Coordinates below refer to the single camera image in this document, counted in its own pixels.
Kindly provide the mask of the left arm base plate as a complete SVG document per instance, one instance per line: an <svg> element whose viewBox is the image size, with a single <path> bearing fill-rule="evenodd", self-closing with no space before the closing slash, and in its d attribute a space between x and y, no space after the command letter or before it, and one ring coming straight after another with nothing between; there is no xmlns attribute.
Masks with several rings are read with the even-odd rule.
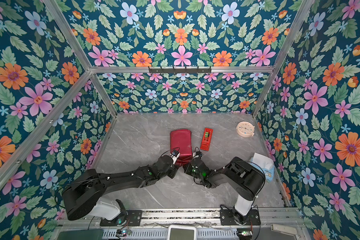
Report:
<svg viewBox="0 0 360 240"><path fill-rule="evenodd" d="M100 222L101 227L138 227L141 224L143 211L141 210L128 210L121 212L115 219L106 220L102 219Z"/></svg>

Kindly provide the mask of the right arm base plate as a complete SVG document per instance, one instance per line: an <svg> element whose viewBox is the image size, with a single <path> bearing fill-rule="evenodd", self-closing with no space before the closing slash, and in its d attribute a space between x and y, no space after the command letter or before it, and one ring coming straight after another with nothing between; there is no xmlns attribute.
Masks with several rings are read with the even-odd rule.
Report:
<svg viewBox="0 0 360 240"><path fill-rule="evenodd" d="M250 209L247 215L243 216L234 209L221 208L220 221L222 226L260 226L261 220L257 209Z"/></svg>

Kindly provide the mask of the red tape dispenser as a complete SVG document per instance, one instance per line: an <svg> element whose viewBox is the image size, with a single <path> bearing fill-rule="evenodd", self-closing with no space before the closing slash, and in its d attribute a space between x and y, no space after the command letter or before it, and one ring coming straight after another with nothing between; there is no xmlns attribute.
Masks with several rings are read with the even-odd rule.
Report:
<svg viewBox="0 0 360 240"><path fill-rule="evenodd" d="M212 141L213 129L205 128L200 149L203 151L209 151Z"/></svg>

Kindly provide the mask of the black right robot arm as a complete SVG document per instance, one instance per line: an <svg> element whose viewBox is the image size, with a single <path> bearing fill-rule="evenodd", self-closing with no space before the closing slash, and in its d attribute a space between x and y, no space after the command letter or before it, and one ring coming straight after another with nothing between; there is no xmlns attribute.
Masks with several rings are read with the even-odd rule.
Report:
<svg viewBox="0 0 360 240"><path fill-rule="evenodd" d="M266 183L265 172L258 164L238 157L234 157L231 162L218 170L211 170L203 162L202 156L196 155L183 166L183 169L185 174L193 177L197 185L207 189L214 189L224 184L230 185L238 193L238 199L231 213L239 225L249 221L249 212L252 210L255 198Z"/></svg>

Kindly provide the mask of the maroon wrapping paper sheet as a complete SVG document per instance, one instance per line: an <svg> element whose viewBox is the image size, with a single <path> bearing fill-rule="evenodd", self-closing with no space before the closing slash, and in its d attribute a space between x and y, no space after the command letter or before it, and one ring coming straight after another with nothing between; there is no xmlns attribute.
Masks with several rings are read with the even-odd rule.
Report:
<svg viewBox="0 0 360 240"><path fill-rule="evenodd" d="M175 165L182 167L189 163L193 157L192 132L187 129L170 132L170 148L180 153Z"/></svg>

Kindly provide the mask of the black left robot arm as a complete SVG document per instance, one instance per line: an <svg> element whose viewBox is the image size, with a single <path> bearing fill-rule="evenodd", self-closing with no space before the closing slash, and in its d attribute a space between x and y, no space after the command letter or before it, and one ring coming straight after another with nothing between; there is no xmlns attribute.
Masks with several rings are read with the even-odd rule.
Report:
<svg viewBox="0 0 360 240"><path fill-rule="evenodd" d="M125 173L101 174L95 169L85 171L63 191L62 197L68 220L75 221L89 215L98 200L109 193L145 188L164 177L174 178L179 156L180 153L173 150L169 155L161 155L153 165Z"/></svg>

